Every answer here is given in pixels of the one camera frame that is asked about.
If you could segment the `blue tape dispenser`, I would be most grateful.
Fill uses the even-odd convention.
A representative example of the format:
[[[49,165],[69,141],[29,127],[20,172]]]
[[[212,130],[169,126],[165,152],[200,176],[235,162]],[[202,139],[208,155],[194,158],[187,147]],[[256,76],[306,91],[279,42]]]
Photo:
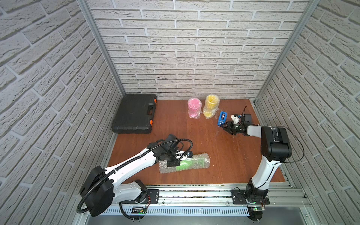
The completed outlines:
[[[218,122],[217,122],[217,126],[220,127],[221,125],[223,125],[225,122],[227,121],[227,113],[221,111],[219,118],[218,118]]]

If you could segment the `green plastic wine glass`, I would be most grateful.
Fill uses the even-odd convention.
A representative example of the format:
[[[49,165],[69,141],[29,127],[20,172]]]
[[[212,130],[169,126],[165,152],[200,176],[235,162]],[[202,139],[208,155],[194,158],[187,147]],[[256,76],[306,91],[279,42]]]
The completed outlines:
[[[205,169],[209,167],[209,162],[203,158],[192,158],[183,160],[180,165],[176,167],[176,171],[185,171],[190,169]]]

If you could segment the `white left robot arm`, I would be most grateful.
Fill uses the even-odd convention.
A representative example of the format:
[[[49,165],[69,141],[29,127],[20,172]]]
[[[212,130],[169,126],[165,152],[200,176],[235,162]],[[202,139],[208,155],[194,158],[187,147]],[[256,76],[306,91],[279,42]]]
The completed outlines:
[[[147,187],[140,180],[129,184],[125,184],[125,181],[160,161],[166,160],[178,166],[180,161],[192,157],[192,147],[191,140],[170,134],[167,139],[148,144],[141,152],[115,166],[93,168],[80,188],[81,200],[76,208],[77,213],[89,212],[92,217],[96,217],[115,203],[149,205],[152,200]]]

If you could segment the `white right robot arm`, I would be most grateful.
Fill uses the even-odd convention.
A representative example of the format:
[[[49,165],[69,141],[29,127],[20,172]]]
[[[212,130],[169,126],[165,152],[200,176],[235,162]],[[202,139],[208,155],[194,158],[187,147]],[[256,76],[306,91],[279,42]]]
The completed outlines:
[[[262,159],[256,174],[247,185],[244,196],[247,198],[265,198],[276,170],[292,155],[287,130],[281,127],[234,124],[232,121],[228,121],[220,125],[220,127],[234,136],[243,134],[247,137],[261,139],[260,152]]]

